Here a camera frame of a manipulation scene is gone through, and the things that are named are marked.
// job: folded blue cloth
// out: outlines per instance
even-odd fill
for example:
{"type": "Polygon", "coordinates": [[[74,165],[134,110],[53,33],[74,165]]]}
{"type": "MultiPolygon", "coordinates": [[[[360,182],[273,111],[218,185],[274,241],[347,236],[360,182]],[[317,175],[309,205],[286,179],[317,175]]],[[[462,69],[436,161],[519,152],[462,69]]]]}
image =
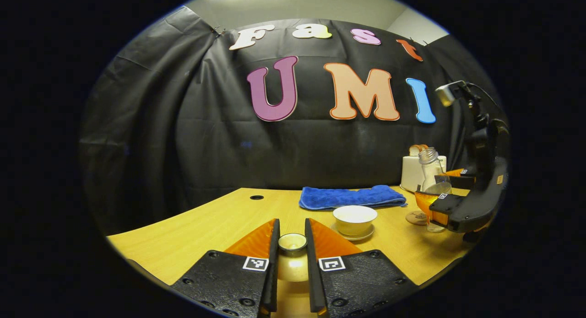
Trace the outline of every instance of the folded blue cloth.
{"type": "Polygon", "coordinates": [[[316,189],[304,187],[299,206],[308,210],[332,210],[347,205],[374,207],[405,207],[406,199],[388,185],[375,185],[372,189],[316,189]]]}

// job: foam letter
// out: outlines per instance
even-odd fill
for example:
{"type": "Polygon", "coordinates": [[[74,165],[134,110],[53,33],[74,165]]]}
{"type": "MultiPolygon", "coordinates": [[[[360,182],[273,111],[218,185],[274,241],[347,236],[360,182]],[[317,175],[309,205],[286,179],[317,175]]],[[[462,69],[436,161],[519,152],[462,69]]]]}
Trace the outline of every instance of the foam letter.
{"type": "Polygon", "coordinates": [[[405,40],[397,39],[397,42],[401,43],[401,45],[404,47],[405,51],[411,57],[415,58],[419,62],[423,62],[423,58],[421,58],[421,56],[419,56],[415,53],[415,51],[416,51],[415,47],[413,47],[412,45],[409,45],[409,43],[406,42],[405,40]]]}
{"type": "Polygon", "coordinates": [[[327,39],[331,37],[331,33],[328,32],[328,27],[322,24],[302,24],[297,26],[296,29],[293,32],[295,38],[327,39]]]}
{"type": "Polygon", "coordinates": [[[266,99],[266,84],[264,77],[268,68],[256,69],[247,76],[250,91],[253,97],[253,108],[259,118],[265,121],[279,121],[289,117],[297,106],[297,85],[295,84],[295,70],[297,56],[279,59],[273,68],[281,74],[283,99],[277,105],[270,105],[266,99]]]}
{"type": "Polygon", "coordinates": [[[354,39],[359,43],[368,43],[369,45],[380,45],[380,40],[374,36],[374,33],[369,30],[360,30],[360,28],[354,28],[350,31],[354,34],[354,39]]]}
{"type": "Polygon", "coordinates": [[[423,124],[433,124],[435,122],[435,116],[431,112],[429,99],[425,93],[425,82],[413,78],[407,78],[405,81],[411,86],[415,95],[415,101],[417,102],[417,120],[423,122],[423,124]]]}
{"type": "Polygon", "coordinates": [[[376,109],[374,110],[376,118],[381,120],[399,119],[399,112],[395,108],[389,83],[391,79],[389,72],[372,69],[366,84],[364,84],[349,65],[327,63],[324,65],[324,69],[331,73],[336,95],[336,105],[330,110],[332,118],[352,119],[356,117],[356,110],[350,106],[350,98],[352,98],[365,118],[370,116],[370,110],[372,110],[376,99],[376,109]]]}
{"type": "Polygon", "coordinates": [[[264,37],[264,34],[266,33],[266,31],[272,31],[274,29],[275,29],[274,25],[264,25],[264,26],[252,27],[252,28],[240,30],[238,32],[238,34],[239,34],[238,39],[232,45],[232,47],[230,47],[229,49],[236,50],[236,49],[241,49],[241,48],[245,48],[245,47],[250,47],[255,44],[255,42],[252,40],[253,38],[255,38],[257,40],[261,39],[262,37],[264,37]]]}

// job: glass bottle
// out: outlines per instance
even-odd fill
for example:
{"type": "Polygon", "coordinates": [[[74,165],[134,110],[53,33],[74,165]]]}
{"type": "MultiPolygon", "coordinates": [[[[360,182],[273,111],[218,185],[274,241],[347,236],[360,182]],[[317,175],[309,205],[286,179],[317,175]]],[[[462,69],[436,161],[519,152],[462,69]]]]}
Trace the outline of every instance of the glass bottle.
{"type": "MultiPolygon", "coordinates": [[[[423,176],[425,177],[421,185],[421,192],[437,195],[442,193],[450,194],[452,193],[450,177],[446,175],[438,156],[439,154],[434,147],[429,147],[419,152],[419,163],[421,163],[423,176]]],[[[442,232],[444,230],[443,226],[431,223],[429,216],[427,216],[427,231],[442,232]]]]}

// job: table surface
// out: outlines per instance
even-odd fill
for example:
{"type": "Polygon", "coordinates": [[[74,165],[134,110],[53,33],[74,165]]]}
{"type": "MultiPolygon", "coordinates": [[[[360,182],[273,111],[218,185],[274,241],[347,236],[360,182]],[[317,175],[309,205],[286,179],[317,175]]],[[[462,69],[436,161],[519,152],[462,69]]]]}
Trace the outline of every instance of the table surface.
{"type": "MultiPolygon", "coordinates": [[[[379,249],[414,283],[420,285],[462,257],[469,246],[462,234],[448,230],[439,234],[415,226],[405,216],[418,210],[413,193],[391,187],[407,199],[407,207],[377,208],[374,234],[353,242],[359,249],[379,249]]],[[[452,193],[467,195],[467,189],[452,193]]],[[[201,256],[211,250],[224,251],[261,224],[278,218],[281,235],[305,233],[305,218],[331,226],[331,211],[309,211],[299,207],[301,191],[238,189],[214,201],[167,220],[108,237],[121,255],[132,259],[161,281],[172,285],[201,256]],[[264,199],[250,199],[262,195],[264,199]]],[[[309,311],[307,282],[278,280],[278,312],[275,318],[317,316],[309,311]]]]}

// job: white wall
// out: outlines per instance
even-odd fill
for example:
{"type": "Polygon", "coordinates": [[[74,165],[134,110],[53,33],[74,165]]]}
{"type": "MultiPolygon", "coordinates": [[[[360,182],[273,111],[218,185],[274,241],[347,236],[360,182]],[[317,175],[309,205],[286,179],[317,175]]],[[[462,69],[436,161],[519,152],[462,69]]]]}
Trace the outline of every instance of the white wall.
{"type": "Polygon", "coordinates": [[[387,31],[412,38],[422,45],[449,34],[444,28],[410,8],[405,9],[387,31]]]}
{"type": "Polygon", "coordinates": [[[220,31],[289,18],[323,18],[386,30],[407,7],[397,0],[191,0],[185,6],[220,31]]]}

